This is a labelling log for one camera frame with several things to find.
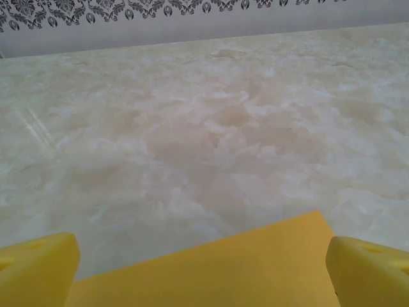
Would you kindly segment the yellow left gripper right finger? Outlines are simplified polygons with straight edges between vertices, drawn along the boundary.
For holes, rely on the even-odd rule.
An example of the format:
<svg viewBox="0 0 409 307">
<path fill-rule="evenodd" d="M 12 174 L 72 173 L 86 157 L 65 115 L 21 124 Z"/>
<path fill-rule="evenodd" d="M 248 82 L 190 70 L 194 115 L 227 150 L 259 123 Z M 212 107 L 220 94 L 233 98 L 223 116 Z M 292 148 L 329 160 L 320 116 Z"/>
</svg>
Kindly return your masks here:
<svg viewBox="0 0 409 307">
<path fill-rule="evenodd" d="M 333 237 L 325 263 L 341 306 L 408 307 L 408 252 Z"/>
</svg>

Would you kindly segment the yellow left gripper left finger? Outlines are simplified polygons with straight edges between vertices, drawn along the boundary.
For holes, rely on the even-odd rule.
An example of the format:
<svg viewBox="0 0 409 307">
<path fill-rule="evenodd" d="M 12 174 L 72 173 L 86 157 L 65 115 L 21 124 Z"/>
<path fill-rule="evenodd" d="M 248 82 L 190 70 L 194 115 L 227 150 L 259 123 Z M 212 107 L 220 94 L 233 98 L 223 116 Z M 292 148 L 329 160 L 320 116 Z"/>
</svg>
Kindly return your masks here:
<svg viewBox="0 0 409 307">
<path fill-rule="evenodd" d="M 1 248 L 1 306 L 64 306 L 79 266 L 72 233 Z"/>
</svg>

